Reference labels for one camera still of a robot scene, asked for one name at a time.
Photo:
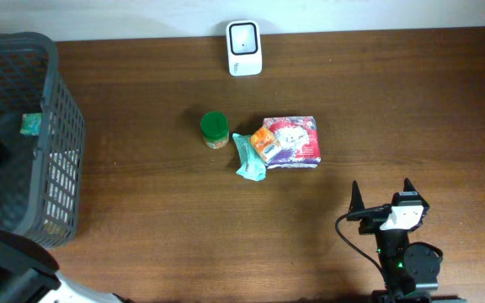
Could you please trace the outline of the red purple pad package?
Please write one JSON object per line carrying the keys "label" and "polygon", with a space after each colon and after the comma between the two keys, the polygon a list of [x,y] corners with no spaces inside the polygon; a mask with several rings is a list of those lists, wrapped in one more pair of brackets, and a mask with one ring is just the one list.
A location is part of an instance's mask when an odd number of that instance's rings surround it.
{"label": "red purple pad package", "polygon": [[268,169],[318,166],[322,158],[313,116],[265,118],[263,126],[275,135],[281,146],[281,151],[269,161]]}

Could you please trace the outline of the mint green wipes pack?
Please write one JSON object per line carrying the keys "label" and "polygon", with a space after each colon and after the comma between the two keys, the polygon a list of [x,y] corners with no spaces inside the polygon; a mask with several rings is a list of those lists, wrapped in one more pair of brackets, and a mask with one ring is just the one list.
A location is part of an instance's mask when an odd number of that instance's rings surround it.
{"label": "mint green wipes pack", "polygon": [[266,178],[267,168],[262,158],[250,144],[250,136],[233,133],[232,139],[236,145],[241,163],[237,174],[255,182],[264,180]]}

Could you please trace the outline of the orange tissue pack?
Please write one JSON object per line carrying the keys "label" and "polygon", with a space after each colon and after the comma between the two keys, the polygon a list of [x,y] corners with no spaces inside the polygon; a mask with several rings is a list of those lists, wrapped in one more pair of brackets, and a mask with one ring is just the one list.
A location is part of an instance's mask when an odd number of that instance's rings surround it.
{"label": "orange tissue pack", "polygon": [[269,163],[282,150],[281,144],[274,133],[265,126],[262,126],[251,135],[249,141],[265,163]]}

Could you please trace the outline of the green lid glass jar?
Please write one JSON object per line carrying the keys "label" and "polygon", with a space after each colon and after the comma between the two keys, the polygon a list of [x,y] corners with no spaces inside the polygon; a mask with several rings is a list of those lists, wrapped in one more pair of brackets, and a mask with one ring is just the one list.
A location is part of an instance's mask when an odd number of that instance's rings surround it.
{"label": "green lid glass jar", "polygon": [[217,111],[206,113],[200,122],[204,143],[211,149],[220,149],[229,142],[227,117]]}

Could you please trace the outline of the teal tissue pack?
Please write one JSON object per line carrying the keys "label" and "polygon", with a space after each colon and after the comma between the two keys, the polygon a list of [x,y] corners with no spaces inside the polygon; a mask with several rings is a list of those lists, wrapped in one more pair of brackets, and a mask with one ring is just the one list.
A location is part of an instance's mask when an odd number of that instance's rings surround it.
{"label": "teal tissue pack", "polygon": [[38,136],[42,121],[42,113],[30,113],[22,115],[20,133],[24,136]]}

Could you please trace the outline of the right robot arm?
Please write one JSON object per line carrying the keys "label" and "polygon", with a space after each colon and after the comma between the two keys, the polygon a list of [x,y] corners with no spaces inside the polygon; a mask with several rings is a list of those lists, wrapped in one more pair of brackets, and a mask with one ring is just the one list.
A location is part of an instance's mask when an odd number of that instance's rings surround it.
{"label": "right robot arm", "polygon": [[[403,181],[403,190],[392,196],[389,204],[367,208],[359,185],[352,183],[349,210],[335,222],[340,238],[368,259],[378,269],[385,289],[371,294],[373,302],[462,302],[457,296],[433,296],[439,288],[438,275],[444,254],[426,242],[411,242],[408,235],[423,225],[429,210],[428,202],[414,188],[409,179]],[[360,235],[373,235],[376,239],[378,259],[370,257],[339,229],[343,220],[360,223]]]}

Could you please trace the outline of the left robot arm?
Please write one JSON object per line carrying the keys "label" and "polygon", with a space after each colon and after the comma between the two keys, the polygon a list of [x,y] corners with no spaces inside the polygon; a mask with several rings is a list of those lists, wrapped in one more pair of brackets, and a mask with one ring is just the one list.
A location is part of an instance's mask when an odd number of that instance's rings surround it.
{"label": "left robot arm", "polygon": [[0,303],[127,302],[67,279],[40,244],[0,230]]}

